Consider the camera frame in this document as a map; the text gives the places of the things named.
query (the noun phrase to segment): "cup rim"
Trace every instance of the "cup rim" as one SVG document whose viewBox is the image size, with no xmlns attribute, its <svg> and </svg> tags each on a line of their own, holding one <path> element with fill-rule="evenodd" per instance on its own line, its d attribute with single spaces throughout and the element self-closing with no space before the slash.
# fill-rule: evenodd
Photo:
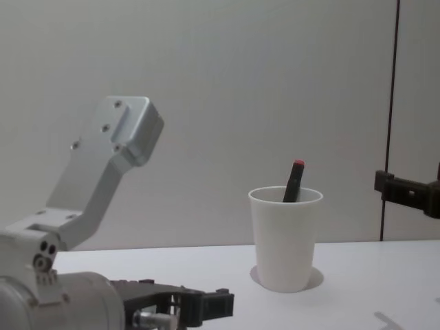
<svg viewBox="0 0 440 330">
<path fill-rule="evenodd" d="M 318 202 L 318 201 L 320 201 L 322 198 L 324 198 L 324 195 L 321 193 L 321 192 L 319 192 L 319 191 L 317 191 L 317 190 L 314 190 L 314 189 L 310 189 L 310 188 L 303 188 L 303 187 L 300 187 L 300 189 L 301 190 L 307 190 L 307 191 L 310 191 L 310 192 L 313 192 L 313 193 L 316 193 L 316 194 L 318 194 L 318 198 L 316 198 L 316 199 L 312 199 L 311 201 L 295 201 L 294 203 L 284 203 L 284 202 L 282 202 L 282 201 L 266 201 L 266 200 L 264 200 L 264 199 L 259 199 L 259 198 L 256 198 L 256 197 L 254 197 L 254 196 L 252 196 L 252 194 L 253 193 L 256 193 L 257 191 L 260 191 L 260 190 L 265 190 L 265 189 L 273 189 L 273 188 L 286 188 L 286 186 L 268 186 L 268 187 L 260 187 L 260 188 L 257 188 L 257 189 L 253 189 L 253 190 L 251 190 L 247 195 L 249 196 L 249 198 L 251 199 L 251 200 L 253 200 L 253 201 L 259 201 L 259 202 L 262 202 L 262 203 L 267 203 L 267 204 L 274 204 L 274 205 L 307 205 L 307 204 L 312 204 L 312 203 L 316 203 L 316 202 Z"/>
</svg>

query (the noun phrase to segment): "white table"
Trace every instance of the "white table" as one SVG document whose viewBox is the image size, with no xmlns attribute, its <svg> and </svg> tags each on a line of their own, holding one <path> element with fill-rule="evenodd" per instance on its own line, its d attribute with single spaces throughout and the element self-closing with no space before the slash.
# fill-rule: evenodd
<svg viewBox="0 0 440 330">
<path fill-rule="evenodd" d="M 253 246 L 68 252 L 56 268 L 230 289 L 234 317 L 207 321 L 202 329 L 440 329 L 440 241 L 321 243 L 313 264 L 322 284 L 296 294 L 267 291 L 250 278 Z M 380 318 L 396 325 L 386 327 Z"/>
</svg>

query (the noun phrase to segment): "black clamp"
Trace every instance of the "black clamp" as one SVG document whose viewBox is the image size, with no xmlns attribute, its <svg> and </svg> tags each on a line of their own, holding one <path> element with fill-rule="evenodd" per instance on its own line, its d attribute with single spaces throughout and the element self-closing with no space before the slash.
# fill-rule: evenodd
<svg viewBox="0 0 440 330">
<path fill-rule="evenodd" d="M 155 307 L 156 313 L 170 314 L 179 309 L 179 329 L 200 327 L 203 321 L 232 316 L 234 294 L 228 289 L 206 293 L 186 287 L 155 284 L 154 280 L 111 281 L 124 302 L 126 330 L 134 329 L 131 320 L 136 311 Z"/>
<path fill-rule="evenodd" d="M 440 164 L 437 181 L 430 184 L 400 179 L 383 170 L 376 171 L 374 189 L 382 200 L 423 210 L 425 215 L 440 219 Z"/>
</svg>

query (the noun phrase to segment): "black marker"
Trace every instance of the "black marker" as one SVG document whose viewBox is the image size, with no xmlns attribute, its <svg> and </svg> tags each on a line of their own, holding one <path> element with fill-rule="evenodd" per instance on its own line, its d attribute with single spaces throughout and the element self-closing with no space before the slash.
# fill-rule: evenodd
<svg viewBox="0 0 440 330">
<path fill-rule="evenodd" d="M 291 168 L 290 178 L 287 182 L 286 192 L 284 194 L 283 203 L 295 203 L 301 186 L 301 178 L 303 177 L 304 161 L 296 160 Z"/>
</svg>

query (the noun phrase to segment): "white paper cup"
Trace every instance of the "white paper cup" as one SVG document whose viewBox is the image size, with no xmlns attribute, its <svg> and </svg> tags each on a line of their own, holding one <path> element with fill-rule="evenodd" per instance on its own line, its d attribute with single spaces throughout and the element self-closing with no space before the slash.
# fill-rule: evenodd
<svg viewBox="0 0 440 330">
<path fill-rule="evenodd" d="M 322 194 L 301 188 L 296 203 L 283 203 L 284 193 L 282 186 L 249 192 L 256 265 L 262 286 L 275 292 L 298 292 L 310 278 Z"/>
</svg>

